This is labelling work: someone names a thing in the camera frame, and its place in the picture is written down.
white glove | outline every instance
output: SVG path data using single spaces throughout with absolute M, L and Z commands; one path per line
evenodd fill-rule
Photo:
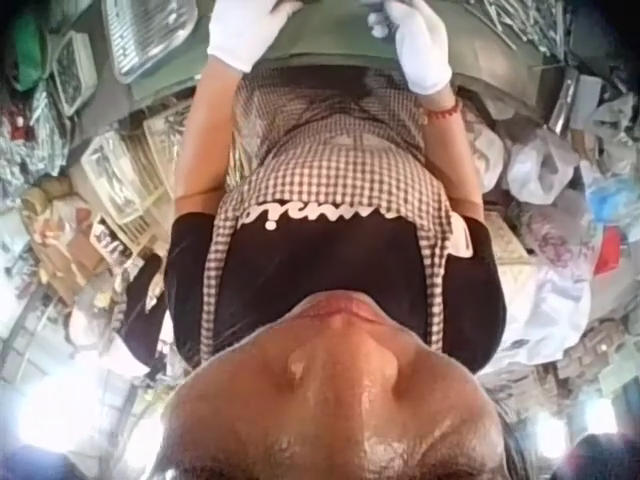
M 431 95 L 442 90 L 452 76 L 442 19 L 424 0 L 384 0 L 384 5 L 397 26 L 396 50 L 411 91 Z
M 249 73 L 302 3 L 278 0 L 217 0 L 209 23 L 209 55 Z

wristband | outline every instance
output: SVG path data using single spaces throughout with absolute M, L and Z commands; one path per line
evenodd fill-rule
M 462 110 L 462 102 L 456 97 L 456 104 L 451 108 L 447 108 L 446 110 L 427 110 L 425 124 L 432 120 L 444 120 L 446 118 L 453 117 L 460 113 L 460 110 Z

black t-shirt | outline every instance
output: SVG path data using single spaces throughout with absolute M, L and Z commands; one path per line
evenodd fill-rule
M 275 322 L 310 294 L 327 290 L 363 292 L 424 338 L 425 272 L 411 222 L 376 212 L 336 221 L 285 217 L 267 231 L 260 220 L 240 226 L 231 239 L 216 304 L 216 353 Z M 489 232 L 476 220 L 464 220 L 473 256 L 447 257 L 443 351 L 477 372 L 500 344 L 506 308 Z M 171 234 L 165 289 L 176 346 L 186 359 L 196 358 L 200 348 L 213 223 L 212 215 L 186 214 L 176 219 Z

checkered apron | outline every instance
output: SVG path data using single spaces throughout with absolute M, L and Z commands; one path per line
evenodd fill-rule
M 225 195 L 215 219 L 205 268 L 200 360 L 212 356 L 216 298 L 239 218 L 248 208 L 272 201 L 375 207 L 411 221 L 426 273 L 425 340 L 440 351 L 451 211 L 442 185 L 421 163 L 421 112 L 414 95 L 383 72 L 366 73 L 359 81 L 365 91 L 348 98 L 327 82 L 296 75 L 309 78 L 304 69 L 258 70 L 239 89 L 237 134 L 255 168 Z M 350 80 L 343 78 L 342 84 Z

blue object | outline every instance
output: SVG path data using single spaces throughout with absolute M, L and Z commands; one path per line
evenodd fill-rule
M 88 480 L 66 455 L 28 445 L 7 455 L 0 465 L 11 480 Z

